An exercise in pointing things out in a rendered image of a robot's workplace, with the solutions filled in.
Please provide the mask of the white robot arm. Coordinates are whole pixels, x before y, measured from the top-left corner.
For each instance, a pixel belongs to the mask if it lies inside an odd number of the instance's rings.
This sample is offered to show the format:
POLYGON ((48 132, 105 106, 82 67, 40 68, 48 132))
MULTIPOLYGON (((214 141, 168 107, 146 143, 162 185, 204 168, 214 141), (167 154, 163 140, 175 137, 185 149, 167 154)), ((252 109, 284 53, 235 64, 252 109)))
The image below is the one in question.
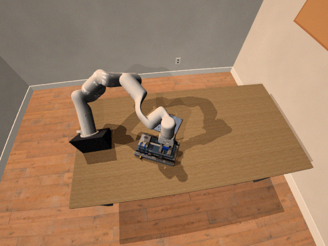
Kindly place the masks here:
POLYGON ((135 101, 135 111, 141 122, 150 130, 161 123, 161 135, 164 139, 174 136, 175 120, 164 107, 158 107, 147 117, 142 113, 141 104, 147 95, 147 91, 141 85, 141 77, 136 73, 113 73, 97 70, 83 84, 81 90, 75 90, 71 94, 75 105, 81 130, 76 131, 81 137, 90 137, 99 133, 96 130, 92 110, 87 103, 97 100, 102 96, 106 87, 123 87, 135 101))

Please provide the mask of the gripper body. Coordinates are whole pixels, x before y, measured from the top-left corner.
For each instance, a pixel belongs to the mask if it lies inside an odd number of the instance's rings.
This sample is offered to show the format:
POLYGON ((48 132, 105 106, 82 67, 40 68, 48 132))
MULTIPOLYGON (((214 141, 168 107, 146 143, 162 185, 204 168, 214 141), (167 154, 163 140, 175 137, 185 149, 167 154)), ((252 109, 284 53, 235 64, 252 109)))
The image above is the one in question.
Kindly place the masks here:
POLYGON ((158 142, 161 143, 161 144, 165 144, 165 145, 169 145, 169 146, 174 146, 175 144, 175 133, 174 133, 174 136, 171 138, 171 139, 164 139, 161 135, 161 132, 159 134, 159 138, 158 138, 158 142))

